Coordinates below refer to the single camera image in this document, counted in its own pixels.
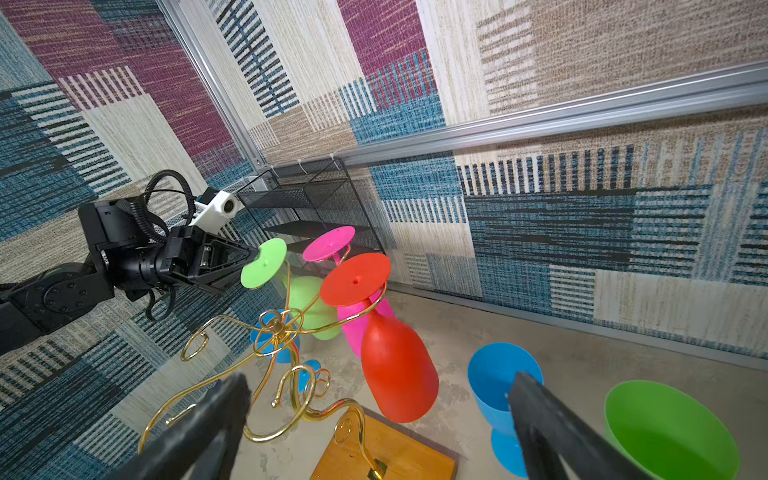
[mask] aluminum rail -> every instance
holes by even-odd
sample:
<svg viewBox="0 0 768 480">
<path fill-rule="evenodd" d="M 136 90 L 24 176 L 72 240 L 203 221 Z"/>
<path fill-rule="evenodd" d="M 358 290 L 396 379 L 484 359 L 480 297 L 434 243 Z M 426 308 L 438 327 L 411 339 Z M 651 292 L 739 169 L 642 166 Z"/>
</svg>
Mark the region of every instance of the aluminum rail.
<svg viewBox="0 0 768 480">
<path fill-rule="evenodd" d="M 197 36 L 193 33 L 187 17 L 181 11 L 178 0 L 158 0 L 157 5 L 165 15 L 168 24 L 174 30 L 181 46 L 187 52 L 187 56 L 190 58 L 192 65 L 197 70 L 197 75 L 208 90 L 210 99 L 219 111 L 219 116 L 227 125 L 232 138 L 240 149 L 240 153 L 253 165 L 254 170 L 258 167 L 263 169 L 266 166 L 264 157 L 259 151 L 256 142 L 248 134 L 248 130 L 237 114 L 237 110 L 235 110 L 232 100 L 227 95 L 227 91 L 223 87 L 219 76 L 210 67 L 205 50 L 203 50 L 203 47 L 197 40 Z"/>
<path fill-rule="evenodd" d="M 660 81 L 333 152 L 348 166 L 768 104 L 768 61 Z M 302 159 L 327 159 L 330 153 Z"/>
</svg>

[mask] gold metal stand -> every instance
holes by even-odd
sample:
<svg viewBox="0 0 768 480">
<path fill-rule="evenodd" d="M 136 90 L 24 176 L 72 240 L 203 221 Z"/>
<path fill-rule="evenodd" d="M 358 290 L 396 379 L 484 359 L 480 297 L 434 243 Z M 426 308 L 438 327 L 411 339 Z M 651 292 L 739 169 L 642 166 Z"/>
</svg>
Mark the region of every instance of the gold metal stand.
<svg viewBox="0 0 768 480">
<path fill-rule="evenodd" d="M 347 250 L 344 253 L 343 257 L 341 258 L 342 262 L 346 259 L 348 254 L 349 254 L 349 246 L 347 247 Z M 149 433 L 152 430 L 152 428 L 155 426 L 157 421 L 166 412 L 166 410 L 168 410 L 168 408 L 171 405 L 173 405 L 175 402 L 177 402 L 179 399 L 198 389 L 201 389 L 207 385 L 210 385 L 213 382 L 216 382 L 218 379 L 222 379 L 230 375 L 232 372 L 235 372 L 239 368 L 245 366 L 251 360 L 254 360 L 259 357 L 271 357 L 270 363 L 266 368 L 266 372 L 264 373 L 264 377 L 261 379 L 261 382 L 257 386 L 256 391 L 253 393 L 253 398 L 251 400 L 251 408 L 253 408 L 253 405 L 256 403 L 256 400 L 258 399 L 259 394 L 261 393 L 264 386 L 266 385 L 267 380 L 272 375 L 272 371 L 274 369 L 275 360 L 276 360 L 275 355 L 282 352 L 284 349 L 288 349 L 288 352 L 290 354 L 290 359 L 291 359 L 291 367 L 280 378 L 280 383 L 277 386 L 277 391 L 275 393 L 274 399 L 272 400 L 272 407 L 276 408 L 280 406 L 280 398 L 283 394 L 283 388 L 285 386 L 286 381 L 290 379 L 290 387 L 289 387 L 290 401 L 294 411 L 293 417 L 291 418 L 291 420 L 288 421 L 287 424 L 283 425 L 282 427 L 275 430 L 274 432 L 270 432 L 266 434 L 254 433 L 248 426 L 248 421 L 246 419 L 246 425 L 243 427 L 243 436 L 245 436 L 245 438 L 250 440 L 251 442 L 256 442 L 256 443 L 268 442 L 270 440 L 276 439 L 277 437 L 281 436 L 283 433 L 287 432 L 288 429 L 294 426 L 301 418 L 304 418 L 305 420 L 309 420 L 311 422 L 322 422 L 323 420 L 327 419 L 338 410 L 347 408 L 346 414 L 342 415 L 342 417 L 336 423 L 336 427 L 334 428 L 334 437 L 333 437 L 334 441 L 336 443 L 342 443 L 349 437 L 349 433 L 351 432 L 351 424 L 348 417 L 350 415 L 354 415 L 356 417 L 357 425 L 358 425 L 357 442 L 359 444 L 360 453 L 362 454 L 363 458 L 366 460 L 366 462 L 370 466 L 371 475 L 373 475 L 373 477 L 377 478 L 378 480 L 381 480 L 383 478 L 384 473 L 382 469 L 379 467 L 379 464 L 376 463 L 376 461 L 374 460 L 374 458 L 371 456 L 370 452 L 368 452 L 368 449 L 366 448 L 366 437 L 365 437 L 366 416 L 362 411 L 362 406 L 356 400 L 341 399 L 341 400 L 337 400 L 331 406 L 329 406 L 324 410 L 313 409 L 310 406 L 310 403 L 315 398 L 322 397 L 323 395 L 326 394 L 330 386 L 331 375 L 330 375 L 330 372 L 326 369 L 320 369 L 318 372 L 315 372 L 315 370 L 311 366 L 299 363 L 299 350 L 297 349 L 294 342 L 298 337 L 298 335 L 307 335 L 310 333 L 324 332 L 328 329 L 332 329 L 337 326 L 344 325 L 355 319 L 360 318 L 361 316 L 367 315 L 369 312 L 375 309 L 376 306 L 379 305 L 379 303 L 384 298 L 384 294 L 386 293 L 386 283 L 382 287 L 382 293 L 379 296 L 379 298 L 375 302 L 373 302 L 370 306 L 366 307 L 362 312 L 356 313 L 355 315 L 348 316 L 344 320 L 330 323 L 320 328 L 304 329 L 303 328 L 304 315 L 306 314 L 307 310 L 312 308 L 315 302 L 317 302 L 317 300 L 320 297 L 320 294 L 318 293 L 314 297 L 314 299 L 309 303 L 309 305 L 305 306 L 301 310 L 295 309 L 295 308 L 289 308 L 291 273 L 290 273 L 290 265 L 288 264 L 287 261 L 285 262 L 285 264 L 287 267 L 286 303 L 285 303 L 285 308 L 283 310 L 267 310 L 266 312 L 261 313 L 261 315 L 259 315 L 259 321 L 257 323 L 257 326 L 251 326 L 248 323 L 241 322 L 240 320 L 229 315 L 216 315 L 212 319 L 205 322 L 205 324 L 203 324 L 199 329 L 197 329 L 197 331 L 187 341 L 187 344 L 184 345 L 184 348 L 181 350 L 181 355 L 180 355 L 181 361 L 183 362 L 188 362 L 192 360 L 198 353 L 202 352 L 205 349 L 205 347 L 208 344 L 208 334 L 206 333 L 205 330 L 211 327 L 217 321 L 226 320 L 227 322 L 233 322 L 233 323 L 236 323 L 237 325 L 242 326 L 243 328 L 258 332 L 256 339 L 253 341 L 252 353 L 250 353 L 244 359 L 235 363 L 228 369 L 224 370 L 223 372 L 218 373 L 210 377 L 209 379 L 205 379 L 202 382 L 199 382 L 195 385 L 192 385 L 191 387 L 185 390 L 182 390 L 176 395 L 170 397 L 155 412 L 155 414 L 152 416 L 152 419 L 147 424 L 147 428 L 144 429 L 144 433 L 139 439 L 139 445 L 138 445 L 139 453 L 141 453 L 141 451 L 144 449 L 144 444 L 146 443 L 147 438 L 149 437 Z M 264 318 L 270 314 L 272 315 L 272 319 L 270 319 L 269 322 L 265 323 Z M 291 319 L 289 321 L 286 321 L 286 318 L 288 317 L 289 314 L 291 315 Z M 261 347 L 257 347 L 259 337 L 261 336 L 262 333 L 271 333 L 272 338 L 270 339 L 269 342 L 265 343 Z M 203 337 L 202 345 L 200 345 L 200 347 L 197 348 L 194 352 L 187 354 L 187 351 L 189 350 L 192 342 L 194 342 L 195 339 L 197 339 L 200 336 Z M 264 351 L 270 345 L 272 346 L 272 350 L 265 353 Z M 310 376 L 309 382 L 307 382 L 302 392 L 299 391 L 300 370 L 304 370 Z M 323 383 L 325 385 L 325 388 L 323 388 L 323 391 L 320 393 L 316 391 L 318 382 Z M 174 422 L 176 422 L 184 414 L 189 412 L 192 408 L 194 408 L 194 406 L 195 406 L 194 404 L 188 406 L 185 410 L 183 410 L 179 414 L 168 419 L 166 421 L 166 424 L 173 425 Z"/>
</svg>

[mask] wooden board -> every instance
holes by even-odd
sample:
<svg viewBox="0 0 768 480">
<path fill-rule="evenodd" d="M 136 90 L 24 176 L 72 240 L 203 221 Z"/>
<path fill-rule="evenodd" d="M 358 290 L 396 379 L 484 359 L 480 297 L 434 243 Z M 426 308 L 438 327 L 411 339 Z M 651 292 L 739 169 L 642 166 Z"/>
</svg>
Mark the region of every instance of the wooden board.
<svg viewBox="0 0 768 480">
<path fill-rule="evenodd" d="M 331 441 L 312 480 L 365 480 L 370 467 L 360 453 L 356 428 L 341 444 Z M 366 447 L 387 466 L 384 480 L 451 480 L 456 461 L 366 415 Z"/>
</svg>

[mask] marbled surface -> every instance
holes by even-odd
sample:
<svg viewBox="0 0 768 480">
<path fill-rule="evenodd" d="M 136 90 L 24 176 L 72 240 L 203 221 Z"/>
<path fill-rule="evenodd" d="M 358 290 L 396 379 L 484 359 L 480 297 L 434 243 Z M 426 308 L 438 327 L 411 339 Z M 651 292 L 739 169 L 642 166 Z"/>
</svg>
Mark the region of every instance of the marbled surface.
<svg viewBox="0 0 768 480">
<path fill-rule="evenodd" d="M 388 293 L 398 318 L 424 339 L 440 375 L 440 393 L 432 410 L 407 425 L 417 433 L 457 452 L 458 480 L 515 478 L 491 450 L 491 427 L 469 388 L 466 370 L 472 354 L 493 342 L 527 349 L 541 364 L 545 385 L 592 428 L 603 431 L 603 401 L 613 386 L 629 379 L 663 382 L 698 399 L 733 433 L 742 455 L 739 478 L 762 478 L 768 469 L 768 372 L 714 362 L 634 343 L 541 325 L 404 293 Z M 352 397 L 379 411 L 365 383 L 360 361 L 343 336 L 329 341 L 302 338 L 302 360 L 318 359 L 333 375 L 328 394 L 313 402 L 322 408 Z M 255 386 L 266 362 L 245 369 Z M 270 432 L 290 417 L 286 401 L 279 409 L 269 402 L 286 371 L 278 364 L 250 427 Z M 287 435 L 266 444 L 243 440 L 232 478 L 303 480 L 309 478 L 333 434 L 340 413 L 321 423 L 300 422 Z"/>
</svg>

